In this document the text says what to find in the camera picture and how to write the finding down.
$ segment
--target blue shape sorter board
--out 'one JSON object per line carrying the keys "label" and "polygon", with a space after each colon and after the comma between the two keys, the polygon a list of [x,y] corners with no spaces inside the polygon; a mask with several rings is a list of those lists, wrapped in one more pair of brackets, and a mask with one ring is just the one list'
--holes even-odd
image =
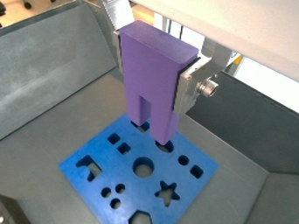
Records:
{"label": "blue shape sorter board", "polygon": [[148,128],[122,115],[60,163],[101,224],[129,224],[137,213],[176,223],[217,169],[181,134],[161,146]]}

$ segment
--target small round hole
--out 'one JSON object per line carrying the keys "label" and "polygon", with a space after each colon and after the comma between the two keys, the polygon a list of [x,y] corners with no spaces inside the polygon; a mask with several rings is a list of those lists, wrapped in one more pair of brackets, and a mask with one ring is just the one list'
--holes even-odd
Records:
{"label": "small round hole", "polygon": [[104,197],[104,198],[106,198],[108,196],[109,196],[109,194],[110,194],[110,189],[108,188],[108,187],[105,187],[102,190],[101,190],[101,196]]}
{"label": "small round hole", "polygon": [[160,151],[170,153],[173,151],[173,143],[170,141],[166,142],[166,144],[161,145],[154,141],[154,145],[158,148]]}
{"label": "small round hole", "polygon": [[178,164],[186,165],[189,163],[189,159],[185,156],[178,156]]}
{"label": "small round hole", "polygon": [[112,199],[110,202],[109,202],[109,206],[113,209],[117,209],[120,207],[120,200],[118,199]]}
{"label": "small round hole", "polygon": [[125,186],[122,184],[116,185],[116,192],[122,193],[125,191]]}

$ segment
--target metal bracket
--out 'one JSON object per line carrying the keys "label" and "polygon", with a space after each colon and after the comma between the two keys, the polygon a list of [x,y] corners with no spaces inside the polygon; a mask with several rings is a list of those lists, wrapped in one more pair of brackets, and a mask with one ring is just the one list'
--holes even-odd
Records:
{"label": "metal bracket", "polygon": [[126,0],[98,0],[98,7],[105,15],[113,46],[116,51],[116,63],[120,72],[122,73],[120,42],[117,30],[125,25],[134,22],[130,5]]}
{"label": "metal bracket", "polygon": [[198,59],[188,69],[181,72],[173,101],[173,112],[182,116],[190,109],[200,94],[210,97],[216,91],[217,83],[210,77],[221,71],[236,58],[236,54],[222,45],[204,39],[201,52],[210,56],[204,63]]}

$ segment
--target metal panel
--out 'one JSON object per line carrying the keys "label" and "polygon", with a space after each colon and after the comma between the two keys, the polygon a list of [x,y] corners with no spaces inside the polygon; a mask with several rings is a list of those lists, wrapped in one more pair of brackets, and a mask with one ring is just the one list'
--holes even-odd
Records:
{"label": "metal panel", "polygon": [[299,223],[299,176],[271,173],[246,224]]}
{"label": "metal panel", "polygon": [[299,173],[299,115],[220,73],[218,91],[188,116],[269,172]]}
{"label": "metal panel", "polygon": [[[114,69],[0,141],[0,193],[17,199],[32,223],[97,223],[57,165],[124,113]],[[218,163],[178,223],[244,223],[267,171],[186,116],[178,131]]]}
{"label": "metal panel", "polygon": [[299,2],[133,0],[299,81]]}
{"label": "metal panel", "polygon": [[116,64],[82,2],[1,29],[0,46],[2,138]]}

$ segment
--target hexagonal hole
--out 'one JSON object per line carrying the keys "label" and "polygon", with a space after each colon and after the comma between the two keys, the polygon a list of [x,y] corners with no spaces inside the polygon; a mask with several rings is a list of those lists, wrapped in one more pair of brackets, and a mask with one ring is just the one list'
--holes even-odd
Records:
{"label": "hexagonal hole", "polygon": [[152,224],[150,214],[136,211],[128,220],[128,224]]}

